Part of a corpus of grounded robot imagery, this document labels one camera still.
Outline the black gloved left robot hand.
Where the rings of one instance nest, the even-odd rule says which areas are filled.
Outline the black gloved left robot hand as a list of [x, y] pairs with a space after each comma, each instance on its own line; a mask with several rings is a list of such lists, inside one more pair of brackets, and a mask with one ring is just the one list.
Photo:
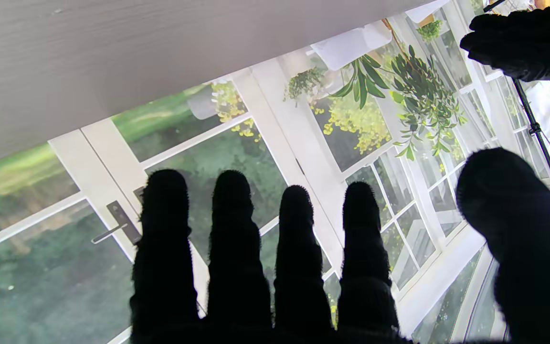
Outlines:
[[469, 59], [526, 83], [550, 81], [550, 7], [485, 13], [469, 29], [460, 41]]

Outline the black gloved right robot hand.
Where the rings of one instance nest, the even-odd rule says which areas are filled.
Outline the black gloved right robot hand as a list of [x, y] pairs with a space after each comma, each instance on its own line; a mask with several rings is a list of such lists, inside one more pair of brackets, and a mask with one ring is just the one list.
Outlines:
[[[458, 179], [460, 213], [498, 262], [494, 294], [513, 344], [550, 344], [550, 190], [504, 148], [474, 152]], [[391, 295], [388, 253], [371, 187], [355, 182], [343, 203], [338, 326], [323, 289], [322, 254], [307, 191], [287, 187], [279, 212], [275, 298], [260, 261], [246, 177], [220, 174], [212, 194], [208, 309], [197, 313], [183, 176], [150, 175], [129, 300], [134, 344], [407, 344]]]

